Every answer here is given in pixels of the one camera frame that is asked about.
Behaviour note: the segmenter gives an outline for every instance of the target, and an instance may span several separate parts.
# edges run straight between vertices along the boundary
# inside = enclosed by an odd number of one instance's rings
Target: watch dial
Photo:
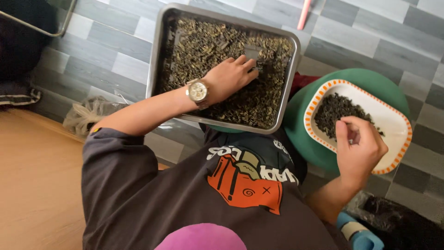
[[[193,101],[202,101],[207,94],[206,86],[201,82],[194,82],[188,89],[190,98]]]

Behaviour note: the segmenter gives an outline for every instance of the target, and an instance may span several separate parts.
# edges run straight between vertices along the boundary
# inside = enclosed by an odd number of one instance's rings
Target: metal tray
[[[223,121],[216,121],[208,118],[202,118],[198,116],[194,116],[191,114],[183,114],[177,116],[179,119],[184,119],[188,121],[201,122],[209,125],[216,125],[230,129],[239,129],[254,133],[261,134],[270,134],[275,132],[282,123],[282,119],[284,116],[285,108],[287,106],[288,97],[290,94],[291,84],[293,82],[293,76],[297,68],[297,64],[299,62],[299,55],[301,51],[301,44],[297,36],[291,32],[281,30],[278,28],[269,27],[266,25],[254,23],[248,20],[236,18],[233,16],[227,16],[220,13],[207,11],[204,9],[183,5],[183,4],[168,4],[164,8],[162,8],[157,16],[156,21],[156,30],[153,41],[153,46],[151,48],[151,60],[150,60],[150,76],[148,78],[147,83],[147,94],[146,98],[150,98],[151,96],[156,95],[156,85],[159,79],[160,73],[163,70],[163,60],[165,59],[165,46],[168,40],[169,27],[167,27],[166,23],[171,18],[178,17],[191,17],[198,19],[199,21],[206,22],[218,22],[230,25],[232,27],[239,27],[241,29],[250,29],[257,32],[264,32],[271,34],[273,36],[280,36],[290,40],[293,43],[294,52],[291,56],[288,66],[285,72],[284,85],[282,89],[280,106],[277,111],[277,118],[275,119],[275,123],[268,129],[256,128],[248,125],[234,124]]]

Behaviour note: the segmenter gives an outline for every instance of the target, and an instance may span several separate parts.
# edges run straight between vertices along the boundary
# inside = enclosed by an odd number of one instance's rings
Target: rectangular plate
[[[248,125],[234,124],[229,122],[216,121],[208,118],[202,118],[191,114],[183,114],[177,116],[177,118],[179,119],[201,122],[205,124],[216,125],[230,129],[244,130],[254,133],[270,134],[275,132],[281,126],[282,118],[284,116],[284,111],[287,106],[287,101],[290,94],[291,84],[293,82],[294,73],[296,71],[297,64],[299,62],[301,44],[297,36],[285,30],[254,23],[233,16],[227,16],[183,4],[175,4],[175,3],[168,4],[163,9],[160,10],[157,16],[156,31],[155,31],[153,46],[151,49],[150,75],[148,77],[148,82],[147,82],[146,98],[150,98],[151,96],[157,94],[156,85],[158,84],[158,79],[160,78],[159,76],[163,69],[163,60],[165,55],[164,51],[169,33],[169,27],[167,27],[166,22],[171,18],[177,18],[179,16],[195,18],[200,21],[224,23],[232,27],[238,26],[239,28],[242,29],[250,29],[254,31],[265,32],[274,36],[284,37],[293,44],[294,52],[289,60],[287,70],[285,72],[284,85],[282,89],[279,110],[277,111],[277,118],[275,119],[275,123],[270,128],[268,129],[255,128]],[[248,55],[251,55],[251,57],[254,57],[254,51],[246,50],[246,53]]]
[[[313,96],[305,110],[304,124],[307,133],[317,142],[333,152],[337,152],[337,143],[316,126],[314,117],[324,97],[338,93],[352,100],[372,117],[376,127],[380,127],[382,137],[388,146],[388,152],[373,169],[373,174],[384,174],[395,169],[412,142],[412,125],[407,117],[374,95],[346,80],[335,79],[324,83]]]

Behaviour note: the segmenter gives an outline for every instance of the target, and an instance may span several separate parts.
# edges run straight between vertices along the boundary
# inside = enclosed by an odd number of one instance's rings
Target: dark gray t-shirt
[[[233,230],[248,249],[344,249],[304,203],[305,161],[283,130],[206,133],[206,145],[159,171],[143,137],[99,129],[83,148],[87,250],[151,250],[188,225]]]

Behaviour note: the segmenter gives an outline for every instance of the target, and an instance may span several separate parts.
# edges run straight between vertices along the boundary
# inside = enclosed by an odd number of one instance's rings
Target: wooden floor
[[[0,113],[0,249],[80,250],[83,144],[58,123],[13,113]]]

